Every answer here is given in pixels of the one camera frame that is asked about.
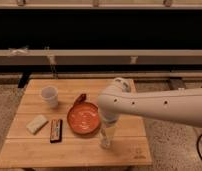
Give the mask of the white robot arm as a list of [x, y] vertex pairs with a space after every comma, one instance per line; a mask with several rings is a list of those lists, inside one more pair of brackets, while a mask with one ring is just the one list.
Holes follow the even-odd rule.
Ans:
[[105, 122], [120, 114], [137, 115], [202, 128], [202, 88], [134, 93], [124, 78], [115, 78], [97, 97]]

